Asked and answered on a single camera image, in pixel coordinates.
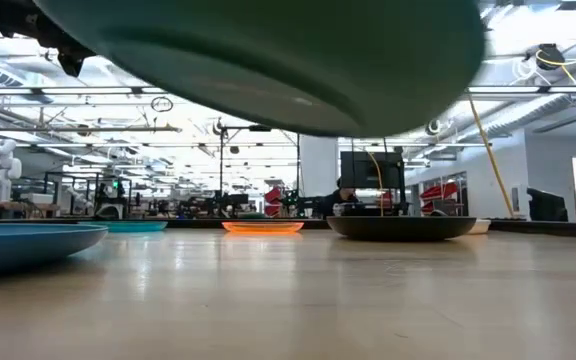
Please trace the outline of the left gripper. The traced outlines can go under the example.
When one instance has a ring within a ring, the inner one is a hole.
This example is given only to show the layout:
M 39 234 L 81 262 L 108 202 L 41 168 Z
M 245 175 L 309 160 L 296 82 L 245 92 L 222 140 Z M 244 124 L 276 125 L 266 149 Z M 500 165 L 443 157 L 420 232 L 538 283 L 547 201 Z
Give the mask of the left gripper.
M 0 33 L 36 39 L 42 47 L 59 51 L 57 59 L 63 71 L 78 77 L 84 60 L 95 53 L 64 32 L 31 0 L 0 0 Z

